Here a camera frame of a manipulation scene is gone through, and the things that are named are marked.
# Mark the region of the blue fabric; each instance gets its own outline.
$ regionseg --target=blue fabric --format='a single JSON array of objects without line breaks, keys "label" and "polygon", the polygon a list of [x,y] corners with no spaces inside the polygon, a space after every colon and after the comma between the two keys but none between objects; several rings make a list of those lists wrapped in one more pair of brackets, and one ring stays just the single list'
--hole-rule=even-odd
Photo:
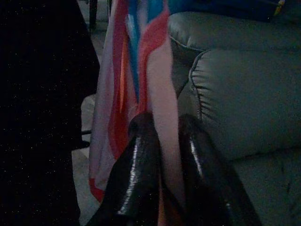
[{"label": "blue fabric", "polygon": [[163,11],[163,0],[148,0],[148,23]]},{"label": "blue fabric", "polygon": [[278,2],[279,0],[194,0],[189,10],[269,21],[274,15]]},{"label": "blue fabric", "polygon": [[188,11],[194,0],[169,0],[168,7],[170,14]]},{"label": "blue fabric", "polygon": [[130,64],[133,75],[136,98],[139,101],[139,78],[138,78],[138,42],[140,39],[140,28],[137,17],[137,0],[130,0],[128,6],[127,32],[129,35]]}]

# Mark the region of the flag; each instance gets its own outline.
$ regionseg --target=flag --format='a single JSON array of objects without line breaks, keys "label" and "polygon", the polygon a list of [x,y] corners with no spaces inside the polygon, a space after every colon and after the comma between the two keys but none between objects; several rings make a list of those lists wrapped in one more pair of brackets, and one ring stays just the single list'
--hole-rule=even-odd
[{"label": "flag", "polygon": [[164,0],[115,0],[106,33],[93,117],[89,184],[101,202],[124,151],[130,121],[151,112],[162,149],[163,177],[183,202],[178,110]]}]

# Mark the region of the couch seam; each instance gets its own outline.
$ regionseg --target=couch seam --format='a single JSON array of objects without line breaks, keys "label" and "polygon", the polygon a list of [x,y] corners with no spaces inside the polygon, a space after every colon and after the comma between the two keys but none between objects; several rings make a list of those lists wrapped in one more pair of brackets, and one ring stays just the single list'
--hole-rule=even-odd
[{"label": "couch seam", "polygon": [[196,88],[196,85],[195,85],[195,83],[194,83],[194,81],[193,81],[193,78],[192,78],[192,73],[193,73],[194,70],[196,69],[197,64],[198,64],[198,61],[202,58],[202,56],[203,56],[205,53],[207,53],[207,52],[209,52],[209,51],[211,51],[211,50],[209,49],[209,50],[203,51],[203,52],[201,52],[199,55],[197,55],[197,57],[195,58],[195,60],[194,60],[194,62],[193,62],[193,65],[192,65],[192,67],[191,67],[191,69],[190,69],[190,71],[189,71],[189,75],[188,75],[188,79],[189,79],[189,81],[192,83],[191,89],[192,89],[192,92],[193,92],[193,94],[194,94],[195,102],[196,102],[196,105],[198,106],[198,109],[197,109],[197,117],[198,117],[198,119],[201,120],[202,123],[203,123],[203,118],[202,118],[202,104],[201,104],[200,99],[199,99],[199,98],[200,98],[200,95],[199,95],[199,93],[198,93],[198,89]]},{"label": "couch seam", "polygon": [[183,48],[186,48],[188,50],[193,50],[193,51],[197,51],[197,52],[204,52],[206,51],[205,49],[200,49],[200,48],[194,48],[194,47],[188,47],[185,44],[182,44],[180,41],[178,41],[177,39],[175,39],[174,37],[172,37],[171,35],[169,35],[169,38],[174,41],[176,44],[180,45]]}]

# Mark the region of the dark fabric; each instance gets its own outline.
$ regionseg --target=dark fabric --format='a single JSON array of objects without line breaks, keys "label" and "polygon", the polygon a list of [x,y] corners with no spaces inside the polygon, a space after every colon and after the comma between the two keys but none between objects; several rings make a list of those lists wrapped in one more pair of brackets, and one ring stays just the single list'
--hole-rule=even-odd
[{"label": "dark fabric", "polygon": [[70,151],[96,53],[76,0],[1,2],[1,225],[78,225]]}]

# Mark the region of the couch cushion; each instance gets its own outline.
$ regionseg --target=couch cushion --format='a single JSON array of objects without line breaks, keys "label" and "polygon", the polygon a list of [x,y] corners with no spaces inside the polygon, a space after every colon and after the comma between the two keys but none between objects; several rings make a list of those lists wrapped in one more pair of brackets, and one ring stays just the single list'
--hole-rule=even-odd
[{"label": "couch cushion", "polygon": [[301,28],[257,22],[200,12],[181,12],[170,16],[169,33],[179,49],[175,54],[191,59],[191,51],[301,50]]},{"label": "couch cushion", "polygon": [[177,97],[181,93],[182,89],[188,82],[188,74],[191,65],[183,63],[179,59],[174,59],[173,71],[172,71],[172,81],[174,85],[175,92]]},{"label": "couch cushion", "polygon": [[301,146],[300,59],[301,53],[200,54],[180,94],[180,114],[192,110],[228,159]]},{"label": "couch cushion", "polygon": [[263,226],[301,225],[301,149],[233,162]]}]

